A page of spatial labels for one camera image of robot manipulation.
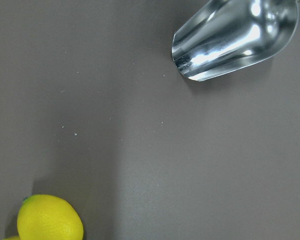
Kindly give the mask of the yellow lemon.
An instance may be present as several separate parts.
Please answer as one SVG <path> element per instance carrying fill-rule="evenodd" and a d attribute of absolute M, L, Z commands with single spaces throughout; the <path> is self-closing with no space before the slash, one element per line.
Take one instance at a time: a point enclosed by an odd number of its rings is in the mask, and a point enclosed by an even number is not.
<path fill-rule="evenodd" d="M 82 240 L 84 227 L 66 200 L 48 194 L 27 197 L 18 211 L 17 231 L 22 240 Z"/>
<path fill-rule="evenodd" d="M 4 238 L 3 240 L 20 240 L 20 237 L 18 235 L 14 235 L 11 237 Z"/>

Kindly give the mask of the metal scoop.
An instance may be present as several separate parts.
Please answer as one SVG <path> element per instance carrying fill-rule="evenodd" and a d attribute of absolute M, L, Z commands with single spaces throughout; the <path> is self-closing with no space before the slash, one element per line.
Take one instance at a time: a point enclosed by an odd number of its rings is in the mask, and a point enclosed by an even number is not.
<path fill-rule="evenodd" d="M 184 77 L 203 82 L 272 58 L 298 21 L 297 0 L 210 0 L 175 32 L 171 56 Z"/>

